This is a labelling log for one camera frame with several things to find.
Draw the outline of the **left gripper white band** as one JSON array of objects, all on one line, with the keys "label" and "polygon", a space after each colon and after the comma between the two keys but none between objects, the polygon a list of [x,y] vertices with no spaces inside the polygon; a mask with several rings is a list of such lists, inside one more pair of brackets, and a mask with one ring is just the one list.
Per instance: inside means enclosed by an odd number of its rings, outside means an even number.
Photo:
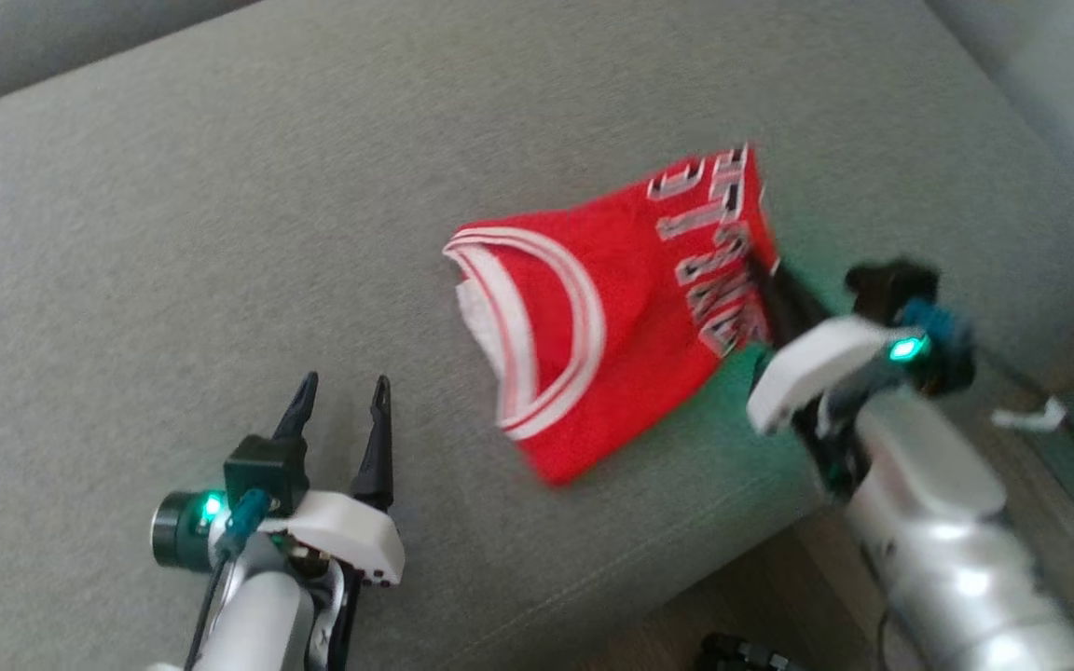
[{"label": "left gripper white band", "polygon": [[[273,441],[304,441],[310,423],[319,374],[302,378],[293,399],[273,431]],[[294,541],[326,554],[374,583],[395,586],[404,578],[405,549],[400,530],[386,513],[393,504],[392,386],[377,378],[371,399],[371,433],[351,496],[311,491],[289,517],[268,514],[255,527],[244,548],[259,538],[273,548]],[[153,556],[163,568],[206,574],[218,561],[217,544],[230,527],[231,510],[222,491],[174,491],[153,513]]]}]

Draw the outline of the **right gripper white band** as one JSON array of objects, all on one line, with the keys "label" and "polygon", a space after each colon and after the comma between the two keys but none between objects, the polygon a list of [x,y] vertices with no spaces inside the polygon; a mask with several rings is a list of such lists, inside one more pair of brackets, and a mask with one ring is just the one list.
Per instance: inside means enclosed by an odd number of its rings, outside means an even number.
[{"label": "right gripper white band", "polygon": [[780,348],[751,386],[751,428],[760,436],[793,431],[824,485],[857,485],[866,468],[848,426],[881,388],[903,382],[908,363],[924,355],[925,333],[856,315],[830,318],[784,260],[770,268],[750,259],[749,273],[760,296],[767,342]]}]

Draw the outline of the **red white basketball jersey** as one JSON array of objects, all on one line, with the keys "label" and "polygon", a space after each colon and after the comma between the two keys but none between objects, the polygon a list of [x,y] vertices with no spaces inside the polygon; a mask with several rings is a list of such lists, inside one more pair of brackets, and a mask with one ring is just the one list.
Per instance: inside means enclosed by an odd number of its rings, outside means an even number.
[{"label": "red white basketball jersey", "polygon": [[757,154],[739,144],[445,243],[496,375],[495,423],[547,484],[585,475],[770,339],[750,274],[778,262],[763,195]]}]

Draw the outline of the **grey sofa seat cushion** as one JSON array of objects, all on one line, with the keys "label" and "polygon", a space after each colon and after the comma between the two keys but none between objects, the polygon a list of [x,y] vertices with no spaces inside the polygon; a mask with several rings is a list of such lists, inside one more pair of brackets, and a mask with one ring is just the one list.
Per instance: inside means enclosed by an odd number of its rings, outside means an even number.
[{"label": "grey sofa seat cushion", "polygon": [[912,256],[1012,360],[1074,330],[1074,188],[924,0],[261,0],[0,99],[0,671],[180,663],[155,506],[309,370],[316,486],[392,383],[404,580],[359,671],[558,668],[817,505],[751,356],[567,487],[496,431],[444,243],[742,141],[834,309]]}]

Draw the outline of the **small white object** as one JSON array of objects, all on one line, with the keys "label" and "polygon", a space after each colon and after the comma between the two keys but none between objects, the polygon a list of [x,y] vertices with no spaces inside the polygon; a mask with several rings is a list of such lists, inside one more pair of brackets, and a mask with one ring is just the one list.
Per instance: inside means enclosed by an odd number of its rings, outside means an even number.
[{"label": "small white object", "polygon": [[1066,405],[1053,396],[1045,400],[1039,411],[1015,412],[1011,409],[997,408],[990,413],[990,423],[1005,431],[1024,431],[1033,433],[1053,433],[1065,424],[1068,418]]}]

